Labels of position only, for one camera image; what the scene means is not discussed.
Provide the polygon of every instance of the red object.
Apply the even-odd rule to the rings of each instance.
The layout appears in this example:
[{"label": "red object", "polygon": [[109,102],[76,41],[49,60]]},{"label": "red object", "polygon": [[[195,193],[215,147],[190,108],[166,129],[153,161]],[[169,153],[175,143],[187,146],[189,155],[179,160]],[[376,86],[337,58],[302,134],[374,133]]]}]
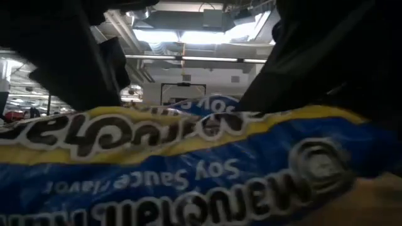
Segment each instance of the red object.
[{"label": "red object", "polygon": [[19,121],[24,119],[24,113],[22,112],[10,111],[7,112],[4,116],[6,119],[9,119],[10,121]]}]

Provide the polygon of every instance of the vent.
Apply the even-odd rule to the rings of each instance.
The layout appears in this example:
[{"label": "vent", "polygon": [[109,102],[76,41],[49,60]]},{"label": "vent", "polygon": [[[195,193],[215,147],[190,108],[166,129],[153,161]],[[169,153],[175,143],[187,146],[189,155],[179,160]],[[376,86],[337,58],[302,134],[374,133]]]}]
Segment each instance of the vent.
[{"label": "vent", "polygon": [[232,83],[239,83],[240,77],[239,76],[232,76]]},{"label": "vent", "polygon": [[183,75],[183,82],[191,82],[191,75]]}]

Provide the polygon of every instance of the ceiling duct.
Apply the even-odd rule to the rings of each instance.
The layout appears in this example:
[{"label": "ceiling duct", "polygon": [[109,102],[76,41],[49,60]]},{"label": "ceiling duct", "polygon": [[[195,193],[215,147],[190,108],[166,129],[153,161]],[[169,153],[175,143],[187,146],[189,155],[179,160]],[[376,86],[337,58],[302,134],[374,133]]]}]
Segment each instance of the ceiling duct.
[{"label": "ceiling duct", "polygon": [[233,18],[229,13],[208,9],[204,12],[155,11],[150,14],[149,18],[133,24],[135,30],[151,28],[155,30],[225,32],[233,27]]},{"label": "ceiling duct", "polygon": [[[149,47],[155,55],[168,55],[168,56],[177,56],[178,53],[170,51],[166,48],[166,45],[162,42],[160,43],[149,43]],[[179,60],[167,60],[167,62],[179,65],[181,62]]]}]

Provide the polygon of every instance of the snack bag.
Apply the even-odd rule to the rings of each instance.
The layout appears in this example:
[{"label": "snack bag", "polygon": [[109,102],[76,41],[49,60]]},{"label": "snack bag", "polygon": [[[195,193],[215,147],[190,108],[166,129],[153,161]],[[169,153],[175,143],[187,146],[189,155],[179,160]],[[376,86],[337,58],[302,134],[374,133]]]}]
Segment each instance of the snack bag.
[{"label": "snack bag", "polygon": [[239,99],[229,95],[208,95],[183,100],[168,107],[196,116],[207,116],[213,113],[232,112],[238,101]]},{"label": "snack bag", "polygon": [[400,157],[393,133],[334,107],[207,117],[100,107],[0,129],[0,223],[285,225]]}]

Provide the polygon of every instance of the fluorescent light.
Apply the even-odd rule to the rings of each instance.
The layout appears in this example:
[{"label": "fluorescent light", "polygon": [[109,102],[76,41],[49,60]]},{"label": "fluorescent light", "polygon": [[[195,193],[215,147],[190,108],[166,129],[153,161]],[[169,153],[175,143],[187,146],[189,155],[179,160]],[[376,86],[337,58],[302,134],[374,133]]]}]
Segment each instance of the fluorescent light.
[{"label": "fluorescent light", "polygon": [[141,90],[142,88],[139,85],[131,85],[131,88]]},{"label": "fluorescent light", "polygon": [[228,43],[230,39],[222,32],[186,31],[180,41],[188,44],[221,44]]},{"label": "fluorescent light", "polygon": [[249,35],[248,41],[256,39],[257,35],[263,28],[266,20],[268,19],[268,16],[271,14],[271,11],[267,11],[263,14],[259,14],[256,16],[256,26],[253,30],[253,32]]},{"label": "fluorescent light", "polygon": [[49,95],[35,95],[35,94],[9,94],[10,97],[42,97],[48,98]]},{"label": "fluorescent light", "polygon": [[135,102],[142,102],[143,100],[135,97],[121,97],[122,101],[135,101]]},{"label": "fluorescent light", "polygon": [[19,72],[25,72],[25,73],[31,73],[31,72],[32,72],[32,71],[24,70],[24,69],[19,69],[18,71],[19,71]]},{"label": "fluorescent light", "polygon": [[203,60],[213,62],[236,62],[236,58],[221,58],[221,57],[202,57],[202,56],[183,56],[183,60]]},{"label": "fluorescent light", "polygon": [[133,30],[139,41],[148,43],[178,42],[178,36],[174,31]]},{"label": "fluorescent light", "polygon": [[175,56],[154,56],[154,55],[126,55],[126,58],[148,59],[148,60],[174,60]]},{"label": "fluorescent light", "polygon": [[260,59],[244,59],[244,63],[265,63],[266,60]]},{"label": "fluorescent light", "polygon": [[14,101],[14,102],[17,102],[17,103],[23,103],[23,102],[24,102],[24,101],[21,100],[21,99],[14,99],[14,100],[11,100],[11,101]]}]

